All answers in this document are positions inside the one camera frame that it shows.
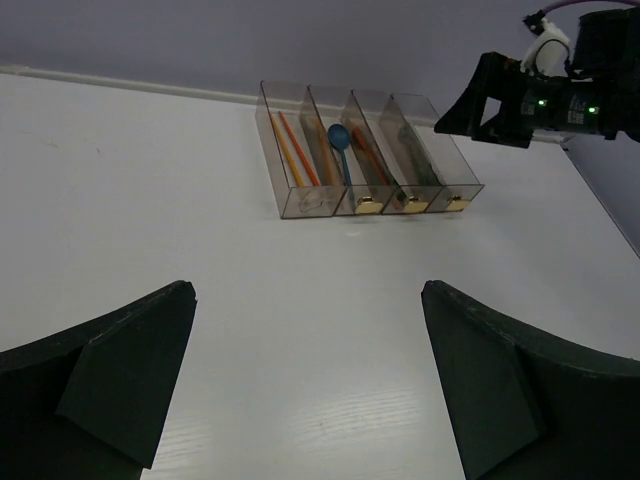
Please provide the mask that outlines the teal fork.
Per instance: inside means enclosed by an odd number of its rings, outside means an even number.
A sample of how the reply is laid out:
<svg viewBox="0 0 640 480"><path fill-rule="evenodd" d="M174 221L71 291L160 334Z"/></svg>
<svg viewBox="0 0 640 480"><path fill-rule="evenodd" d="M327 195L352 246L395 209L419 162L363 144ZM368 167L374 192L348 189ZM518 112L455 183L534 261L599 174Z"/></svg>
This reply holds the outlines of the teal fork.
<svg viewBox="0 0 640 480"><path fill-rule="evenodd" d="M418 182L428 186L440 186L438 176L430 162L429 155L421 147L420 139L410 125L404 125L398 130L399 143L405 147L410 163L415 170Z"/></svg>

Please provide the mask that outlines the yellow orange chopstick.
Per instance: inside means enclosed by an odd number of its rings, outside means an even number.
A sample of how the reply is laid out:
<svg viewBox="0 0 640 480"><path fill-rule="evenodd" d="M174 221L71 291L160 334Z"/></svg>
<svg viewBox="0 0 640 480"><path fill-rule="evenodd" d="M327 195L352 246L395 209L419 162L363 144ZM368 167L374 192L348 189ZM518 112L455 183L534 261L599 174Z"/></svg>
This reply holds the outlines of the yellow orange chopstick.
<svg viewBox="0 0 640 480"><path fill-rule="evenodd" d="M296 184L297 187L303 187L304 186L304 182L303 182L302 177L301 177L301 175L300 175L300 173L299 173L299 171L297 169L297 166L296 166L296 164L294 162L294 159L293 159L292 154L291 154L291 152L290 152L290 150L288 148L288 145L287 145L287 143L286 143L286 141L285 141L285 139L283 137L283 134L282 134L282 132L281 132L281 130L279 128L279 125L278 125L278 123L275 120L273 115L270 116L270 119L271 119L271 123L272 123L273 129L274 129L277 141L279 142L279 146L281 147L281 151L282 151L282 153L283 153L283 155L284 155L284 157L286 159L286 162L287 162L287 164L289 166L289 170L290 170L291 174L293 175L295 184Z"/></svg>

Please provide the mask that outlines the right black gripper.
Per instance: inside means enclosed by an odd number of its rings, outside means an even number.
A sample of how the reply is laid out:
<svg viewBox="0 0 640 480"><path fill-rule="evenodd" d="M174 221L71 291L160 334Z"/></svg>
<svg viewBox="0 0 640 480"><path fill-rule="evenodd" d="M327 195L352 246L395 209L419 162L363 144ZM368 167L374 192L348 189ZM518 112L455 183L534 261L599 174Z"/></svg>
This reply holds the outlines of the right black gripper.
<svg viewBox="0 0 640 480"><path fill-rule="evenodd" d="M537 131L561 132L561 76L523 72L497 52L481 55L467 87L434 131L475 141L528 148Z"/></svg>

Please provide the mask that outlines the blue spoon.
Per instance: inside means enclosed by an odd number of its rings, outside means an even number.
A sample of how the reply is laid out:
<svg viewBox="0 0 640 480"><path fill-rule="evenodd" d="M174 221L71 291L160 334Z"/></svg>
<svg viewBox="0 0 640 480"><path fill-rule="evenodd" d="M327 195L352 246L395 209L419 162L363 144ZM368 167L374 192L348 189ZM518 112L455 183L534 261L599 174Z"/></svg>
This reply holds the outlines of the blue spoon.
<svg viewBox="0 0 640 480"><path fill-rule="evenodd" d="M334 123L328 129L328 138L330 144L340 156L345 184L351 186L352 180L346 158L346 150L350 146L349 132L342 124Z"/></svg>

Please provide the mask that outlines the orange chopstick short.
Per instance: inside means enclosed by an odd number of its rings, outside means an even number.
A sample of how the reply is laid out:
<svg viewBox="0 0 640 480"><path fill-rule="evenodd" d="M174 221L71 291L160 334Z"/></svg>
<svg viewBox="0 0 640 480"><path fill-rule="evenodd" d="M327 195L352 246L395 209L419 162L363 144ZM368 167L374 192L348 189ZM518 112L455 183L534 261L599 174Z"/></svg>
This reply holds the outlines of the orange chopstick short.
<svg viewBox="0 0 640 480"><path fill-rule="evenodd" d="M364 164L360 168L370 185L370 191L374 194L374 199L390 200L394 210L399 212L403 207L406 195L400 191L399 184L386 167L379 149L371 144L369 137L359 126L353 128L352 138L355 142L356 151L361 152L365 158Z"/></svg>

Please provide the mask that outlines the yellow orange spoon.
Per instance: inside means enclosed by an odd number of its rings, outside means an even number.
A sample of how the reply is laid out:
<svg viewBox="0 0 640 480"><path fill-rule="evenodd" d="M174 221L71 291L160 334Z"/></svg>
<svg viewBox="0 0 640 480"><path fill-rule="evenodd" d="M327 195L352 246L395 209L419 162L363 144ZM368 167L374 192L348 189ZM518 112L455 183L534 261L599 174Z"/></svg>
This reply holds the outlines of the yellow orange spoon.
<svg viewBox="0 0 640 480"><path fill-rule="evenodd" d="M312 120L312 126L317 137L317 143L319 145L319 169L322 173L322 182L325 185L333 185L334 176L332 169L332 160L325 130L322 126L321 121L318 119Z"/></svg>

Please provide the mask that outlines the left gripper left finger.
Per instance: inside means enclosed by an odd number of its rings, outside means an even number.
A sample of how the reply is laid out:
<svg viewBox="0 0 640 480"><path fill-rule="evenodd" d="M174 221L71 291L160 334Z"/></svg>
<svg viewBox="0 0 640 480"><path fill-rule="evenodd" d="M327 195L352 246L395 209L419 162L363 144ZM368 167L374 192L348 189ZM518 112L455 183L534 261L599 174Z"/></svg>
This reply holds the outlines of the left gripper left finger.
<svg viewBox="0 0 640 480"><path fill-rule="evenodd" d="M2 478L140 478L155 459L195 311L195 289L180 280L2 352Z"/></svg>

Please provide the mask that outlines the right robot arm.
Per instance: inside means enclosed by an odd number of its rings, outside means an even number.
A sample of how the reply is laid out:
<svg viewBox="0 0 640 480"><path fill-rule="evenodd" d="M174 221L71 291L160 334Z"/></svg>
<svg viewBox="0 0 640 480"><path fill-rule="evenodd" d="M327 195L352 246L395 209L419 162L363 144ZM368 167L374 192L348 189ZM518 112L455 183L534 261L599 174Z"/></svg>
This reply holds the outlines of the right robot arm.
<svg viewBox="0 0 640 480"><path fill-rule="evenodd" d="M524 19L536 39L523 59L481 55L435 132L523 149L538 130L638 140L638 3L581 16L576 41L547 13Z"/></svg>

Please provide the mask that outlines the orange chopstick long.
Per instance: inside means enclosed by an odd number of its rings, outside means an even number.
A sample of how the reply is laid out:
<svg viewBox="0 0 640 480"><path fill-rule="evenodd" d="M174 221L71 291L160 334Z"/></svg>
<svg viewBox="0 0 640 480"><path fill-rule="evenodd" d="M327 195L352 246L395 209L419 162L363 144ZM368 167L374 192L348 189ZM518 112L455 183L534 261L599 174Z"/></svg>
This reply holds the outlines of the orange chopstick long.
<svg viewBox="0 0 640 480"><path fill-rule="evenodd" d="M290 142L293 145L293 147L294 147L294 149L295 149L295 151L296 151L296 153L298 155L298 158L300 160L300 163L303 166L303 168L304 168L304 170L305 170L305 172L306 172L311 184L313 186L319 186L320 185L319 180L318 180L313 168L311 167L311 164L309 163L309 161L308 161L308 159L307 159L307 157L306 157L306 155L305 155L300 143L298 142L297 137L294 134L294 132L293 132L293 130L292 130L292 128L291 128L286 116L284 115L284 113L282 111L279 111L278 115L279 115L281 123L283 124L283 126L284 126L284 128L285 128L285 130L287 132L287 135L289 136Z"/></svg>

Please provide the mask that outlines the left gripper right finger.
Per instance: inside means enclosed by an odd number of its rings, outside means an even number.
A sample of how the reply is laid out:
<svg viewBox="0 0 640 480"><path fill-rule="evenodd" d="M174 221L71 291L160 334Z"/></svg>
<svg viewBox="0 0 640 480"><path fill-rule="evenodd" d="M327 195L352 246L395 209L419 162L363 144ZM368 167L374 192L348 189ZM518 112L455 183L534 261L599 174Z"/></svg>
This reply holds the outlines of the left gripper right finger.
<svg viewBox="0 0 640 480"><path fill-rule="evenodd" d="M564 340L441 280L421 299L465 478L638 478L637 360Z"/></svg>

